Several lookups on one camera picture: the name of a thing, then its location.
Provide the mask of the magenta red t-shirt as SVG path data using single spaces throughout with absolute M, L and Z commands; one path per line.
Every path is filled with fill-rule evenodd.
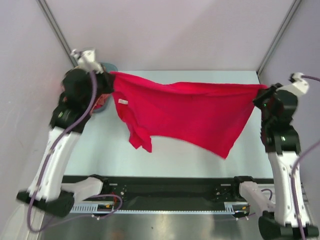
M 113 99 L 134 148 L 152 151 L 152 137 L 170 137 L 227 158 L 254 109 L 263 84 L 160 84 L 116 72 Z

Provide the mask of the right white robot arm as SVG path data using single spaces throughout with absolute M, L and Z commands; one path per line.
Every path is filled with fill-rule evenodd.
M 260 90 L 253 100 L 261 110 L 261 141 L 273 173 L 275 203 L 272 203 L 250 177 L 237 177 L 231 196 L 245 199 L 258 217 L 264 240 L 307 240 L 320 235 L 307 212 L 300 179 L 301 145 L 291 125 L 299 97 L 309 90 L 305 81 L 274 84 Z

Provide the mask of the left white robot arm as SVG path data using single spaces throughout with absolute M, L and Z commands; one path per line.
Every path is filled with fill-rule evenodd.
M 74 204 L 110 196 L 111 187 L 106 177 L 93 174 L 86 179 L 63 185 L 63 176 L 71 153 L 92 116 L 94 105 L 101 97 L 111 94 L 115 75 L 106 72 L 87 72 L 74 68 L 61 82 L 57 107 L 52 112 L 48 142 L 40 167 L 26 190 L 16 199 L 24 203 L 27 216 L 40 210 L 54 217 L 64 218 Z

